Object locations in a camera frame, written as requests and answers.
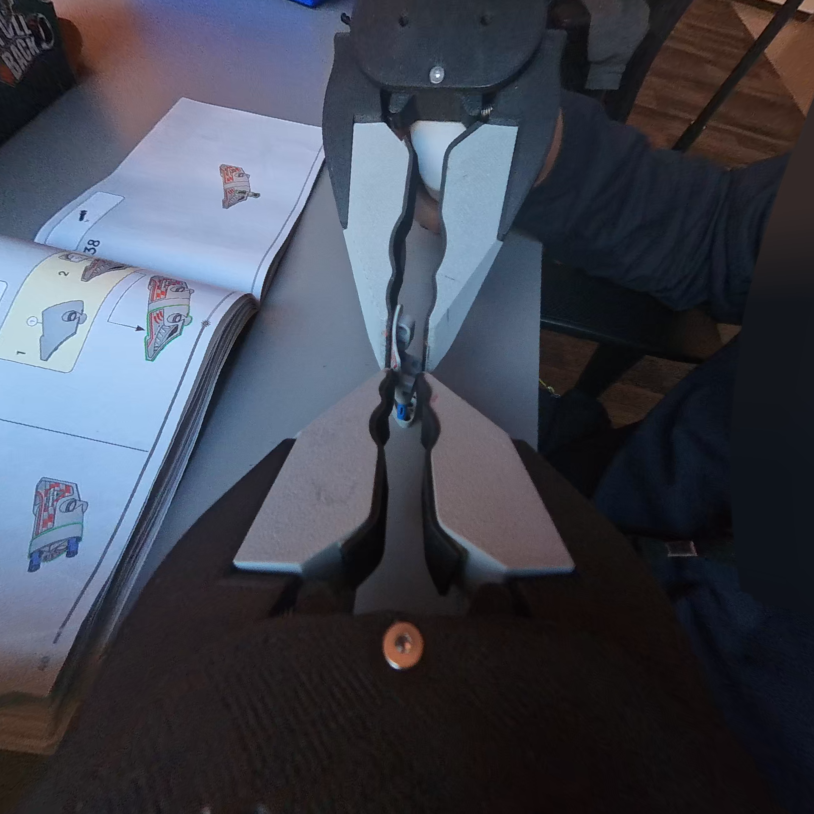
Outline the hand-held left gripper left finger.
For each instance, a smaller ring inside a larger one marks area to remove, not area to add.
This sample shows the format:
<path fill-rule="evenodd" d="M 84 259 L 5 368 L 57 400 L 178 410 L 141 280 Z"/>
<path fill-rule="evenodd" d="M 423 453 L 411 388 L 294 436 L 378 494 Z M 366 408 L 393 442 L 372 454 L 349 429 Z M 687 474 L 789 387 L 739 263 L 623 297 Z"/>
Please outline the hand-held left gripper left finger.
<path fill-rule="evenodd" d="M 295 438 L 233 559 L 239 571 L 358 588 L 380 563 L 392 376 L 381 371 Z"/>

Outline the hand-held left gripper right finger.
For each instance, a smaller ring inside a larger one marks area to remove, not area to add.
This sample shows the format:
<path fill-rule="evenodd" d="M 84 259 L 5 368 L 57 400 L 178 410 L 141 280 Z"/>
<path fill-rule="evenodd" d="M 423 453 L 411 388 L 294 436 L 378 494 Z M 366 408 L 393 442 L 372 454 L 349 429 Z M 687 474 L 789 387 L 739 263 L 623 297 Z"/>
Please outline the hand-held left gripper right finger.
<path fill-rule="evenodd" d="M 416 384 L 424 557 L 437 592 L 573 573 L 510 436 L 434 376 Z"/>

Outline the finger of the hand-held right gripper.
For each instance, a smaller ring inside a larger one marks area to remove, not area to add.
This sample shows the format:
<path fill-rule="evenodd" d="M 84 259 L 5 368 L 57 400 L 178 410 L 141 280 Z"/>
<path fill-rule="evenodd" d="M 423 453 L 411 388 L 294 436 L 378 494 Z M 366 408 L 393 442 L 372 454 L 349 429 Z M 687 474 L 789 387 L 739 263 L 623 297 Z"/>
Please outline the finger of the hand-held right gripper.
<path fill-rule="evenodd" d="M 425 372 L 433 372 L 450 350 L 502 247 L 498 230 L 517 130 L 422 121 L 422 180 L 435 193 L 444 238 L 427 320 Z"/>
<path fill-rule="evenodd" d="M 383 122 L 352 128 L 348 223 L 343 229 L 374 357 L 390 364 L 392 314 L 403 277 L 399 245 L 412 224 L 416 159 L 409 140 Z"/>

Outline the small grey lego model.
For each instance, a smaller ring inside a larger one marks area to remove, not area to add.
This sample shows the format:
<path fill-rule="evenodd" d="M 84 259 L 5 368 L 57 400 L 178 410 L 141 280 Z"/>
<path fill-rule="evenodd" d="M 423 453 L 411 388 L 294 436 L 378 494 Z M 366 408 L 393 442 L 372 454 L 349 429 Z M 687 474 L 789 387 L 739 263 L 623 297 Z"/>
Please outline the small grey lego model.
<path fill-rule="evenodd" d="M 412 425 L 418 409 L 416 382 L 422 373 L 422 359 L 410 351 L 416 321 L 398 303 L 383 332 L 382 367 L 390 371 L 393 390 L 392 415 L 401 427 Z"/>

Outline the open lego instruction booklet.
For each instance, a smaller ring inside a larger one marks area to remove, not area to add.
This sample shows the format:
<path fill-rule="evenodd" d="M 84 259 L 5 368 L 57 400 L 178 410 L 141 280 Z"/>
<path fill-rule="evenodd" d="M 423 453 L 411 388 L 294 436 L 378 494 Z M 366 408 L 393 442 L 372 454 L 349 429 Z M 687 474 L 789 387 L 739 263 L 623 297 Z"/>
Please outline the open lego instruction booklet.
<path fill-rule="evenodd" d="M 323 161 L 318 126 L 181 98 L 2 238 L 3 750 L 63 738 Z"/>

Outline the person's right hand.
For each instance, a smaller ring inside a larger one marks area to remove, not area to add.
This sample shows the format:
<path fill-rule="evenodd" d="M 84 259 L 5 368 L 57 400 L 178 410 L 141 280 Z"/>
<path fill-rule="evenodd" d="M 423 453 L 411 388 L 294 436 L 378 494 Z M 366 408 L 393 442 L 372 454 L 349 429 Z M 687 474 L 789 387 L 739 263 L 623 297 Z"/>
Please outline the person's right hand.
<path fill-rule="evenodd" d="M 548 153 L 545 157 L 544 165 L 542 166 L 541 171 L 539 172 L 535 180 L 535 187 L 538 187 L 541 184 L 543 184 L 544 181 L 553 171 L 562 148 L 563 132 L 564 132 L 563 108 L 560 107 L 558 110 L 555 131 L 551 139 L 551 144 Z"/>

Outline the black chair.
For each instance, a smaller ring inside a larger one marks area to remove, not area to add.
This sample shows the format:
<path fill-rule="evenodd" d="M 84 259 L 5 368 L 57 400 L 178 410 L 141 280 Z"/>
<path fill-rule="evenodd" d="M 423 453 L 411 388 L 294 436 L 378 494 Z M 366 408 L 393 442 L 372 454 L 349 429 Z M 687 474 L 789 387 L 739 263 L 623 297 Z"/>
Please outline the black chair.
<path fill-rule="evenodd" d="M 739 331 L 543 259 L 539 384 L 597 399 L 617 427 L 643 419 Z"/>

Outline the person's dark clothed body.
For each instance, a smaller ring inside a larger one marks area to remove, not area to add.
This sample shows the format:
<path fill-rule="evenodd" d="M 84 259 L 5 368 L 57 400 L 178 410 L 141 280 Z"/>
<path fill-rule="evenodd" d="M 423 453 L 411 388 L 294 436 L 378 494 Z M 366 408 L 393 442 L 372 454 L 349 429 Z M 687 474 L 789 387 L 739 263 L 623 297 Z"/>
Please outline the person's dark clothed body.
<path fill-rule="evenodd" d="M 618 524 L 680 540 L 732 529 L 736 340 L 642 422 L 595 493 Z M 759 601 L 733 561 L 660 567 L 728 723 L 789 812 L 812 812 L 812 616 Z"/>

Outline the tan cardboard box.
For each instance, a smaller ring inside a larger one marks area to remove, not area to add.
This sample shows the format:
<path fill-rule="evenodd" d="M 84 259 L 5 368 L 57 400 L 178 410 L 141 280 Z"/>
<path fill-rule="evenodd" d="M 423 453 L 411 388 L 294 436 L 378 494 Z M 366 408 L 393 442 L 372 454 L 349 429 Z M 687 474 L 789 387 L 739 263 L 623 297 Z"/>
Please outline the tan cardboard box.
<path fill-rule="evenodd" d="M 782 2 L 730 2 L 753 37 L 758 37 L 779 10 Z M 799 110 L 806 114 L 813 96 L 813 1 L 802 2 L 767 46 L 764 55 L 790 92 Z"/>

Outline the dark printed box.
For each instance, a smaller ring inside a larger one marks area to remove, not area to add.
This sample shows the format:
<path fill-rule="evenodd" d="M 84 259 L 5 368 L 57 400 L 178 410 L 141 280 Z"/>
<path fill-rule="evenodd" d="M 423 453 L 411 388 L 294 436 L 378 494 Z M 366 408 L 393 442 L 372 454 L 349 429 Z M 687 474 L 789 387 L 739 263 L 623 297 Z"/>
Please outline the dark printed box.
<path fill-rule="evenodd" d="M 50 1 L 1 2 L 1 144 L 76 86 L 75 27 Z"/>

